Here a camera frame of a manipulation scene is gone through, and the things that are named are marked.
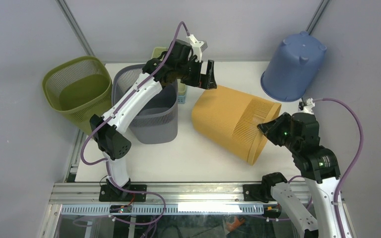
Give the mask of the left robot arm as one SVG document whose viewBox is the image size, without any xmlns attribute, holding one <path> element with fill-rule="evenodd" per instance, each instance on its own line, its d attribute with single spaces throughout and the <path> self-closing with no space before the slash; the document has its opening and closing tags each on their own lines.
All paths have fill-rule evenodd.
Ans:
<svg viewBox="0 0 381 238">
<path fill-rule="evenodd" d="M 167 51 L 143 66 L 136 82 L 111 109 L 101 117 L 91 117 L 92 133 L 89 139 L 94 139 L 103 153 L 104 157 L 100 161 L 106 163 L 110 195 L 117 201 L 124 201 L 129 194 L 135 194 L 128 187 L 130 178 L 124 159 L 131 148 L 131 142 L 123 134 L 144 106 L 165 86 L 177 80 L 205 90 L 217 88 L 213 60 L 208 61 L 205 74 L 200 72 L 202 53 L 206 48 L 205 41 L 199 41 L 193 36 L 189 36 L 187 42 L 174 40 Z"/>
</svg>

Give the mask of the olive green mesh basket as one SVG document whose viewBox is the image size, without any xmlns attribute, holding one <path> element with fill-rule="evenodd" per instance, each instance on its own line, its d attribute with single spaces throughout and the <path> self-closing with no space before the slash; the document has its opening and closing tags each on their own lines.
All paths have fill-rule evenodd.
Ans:
<svg viewBox="0 0 381 238">
<path fill-rule="evenodd" d="M 50 70 L 42 80 L 44 95 L 60 113 L 90 135 L 90 118 L 101 116 L 112 106 L 112 80 L 96 57 L 83 56 Z"/>
</svg>

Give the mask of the grey mesh basket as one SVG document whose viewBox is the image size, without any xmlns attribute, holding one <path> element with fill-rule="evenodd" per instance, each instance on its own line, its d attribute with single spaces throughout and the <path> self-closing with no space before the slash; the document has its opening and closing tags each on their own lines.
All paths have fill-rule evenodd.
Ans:
<svg viewBox="0 0 381 238">
<path fill-rule="evenodd" d="M 118 102 L 142 73 L 143 64 L 121 69 L 113 80 L 112 105 Z M 128 127 L 143 144 L 174 140 L 178 133 L 178 82 L 165 86 L 132 120 Z"/>
</svg>

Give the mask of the aluminium mounting rail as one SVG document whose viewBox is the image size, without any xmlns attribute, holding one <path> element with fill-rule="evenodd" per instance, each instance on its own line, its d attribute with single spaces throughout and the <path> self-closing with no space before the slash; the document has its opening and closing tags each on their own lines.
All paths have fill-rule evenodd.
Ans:
<svg viewBox="0 0 381 238">
<path fill-rule="evenodd" d="M 51 204 L 167 204 L 179 202 L 249 202 L 255 201 L 254 190 L 259 182 L 135 182 L 130 186 L 138 189 L 146 185 L 147 195 L 140 193 L 120 199 L 105 184 L 98 182 L 56 183 L 50 196 Z"/>
</svg>

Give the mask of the orange mesh basket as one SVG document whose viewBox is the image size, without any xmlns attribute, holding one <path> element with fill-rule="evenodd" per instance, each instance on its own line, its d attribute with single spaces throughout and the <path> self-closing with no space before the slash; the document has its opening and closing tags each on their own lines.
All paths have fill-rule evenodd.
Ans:
<svg viewBox="0 0 381 238">
<path fill-rule="evenodd" d="M 267 143 L 257 126 L 276 119 L 281 107 L 281 103 L 219 85 L 201 94 L 191 120 L 197 132 L 252 166 Z"/>
</svg>

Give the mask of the blue plastic bucket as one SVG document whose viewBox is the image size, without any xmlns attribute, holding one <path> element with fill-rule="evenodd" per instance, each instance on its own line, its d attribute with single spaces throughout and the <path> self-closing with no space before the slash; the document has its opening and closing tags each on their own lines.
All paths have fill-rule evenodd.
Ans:
<svg viewBox="0 0 381 238">
<path fill-rule="evenodd" d="M 280 102 L 302 98 L 318 74 L 326 52 L 327 46 L 306 31 L 287 36 L 261 76 L 262 89 Z"/>
</svg>

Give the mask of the light blue crate underneath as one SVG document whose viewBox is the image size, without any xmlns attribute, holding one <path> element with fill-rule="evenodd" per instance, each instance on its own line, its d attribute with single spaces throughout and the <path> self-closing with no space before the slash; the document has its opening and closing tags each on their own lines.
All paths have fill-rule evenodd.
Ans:
<svg viewBox="0 0 381 238">
<path fill-rule="evenodd" d="M 185 104 L 187 95 L 187 86 L 183 83 L 178 83 L 178 103 Z"/>
</svg>

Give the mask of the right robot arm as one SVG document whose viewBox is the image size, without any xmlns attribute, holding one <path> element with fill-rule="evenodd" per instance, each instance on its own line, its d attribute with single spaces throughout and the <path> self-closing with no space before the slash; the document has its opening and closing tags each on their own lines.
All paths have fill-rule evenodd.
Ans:
<svg viewBox="0 0 381 238">
<path fill-rule="evenodd" d="M 293 193 L 280 172 L 264 175 L 259 185 L 249 189 L 255 201 L 276 201 L 302 238 L 351 238 L 346 213 L 340 207 L 337 186 L 340 169 L 336 155 L 320 145 L 319 123 L 313 114 L 283 113 L 275 120 L 261 123 L 259 131 L 274 145 L 287 148 L 309 188 L 315 206 L 313 217 Z"/>
</svg>

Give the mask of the light green shallow crate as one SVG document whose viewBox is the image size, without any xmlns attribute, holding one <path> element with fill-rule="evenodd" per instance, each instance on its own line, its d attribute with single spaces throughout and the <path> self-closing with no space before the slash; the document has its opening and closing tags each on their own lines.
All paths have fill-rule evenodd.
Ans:
<svg viewBox="0 0 381 238">
<path fill-rule="evenodd" d="M 160 62 L 164 60 L 167 56 L 167 52 L 170 50 L 170 47 L 155 47 L 152 52 L 151 58 L 157 58 Z"/>
</svg>

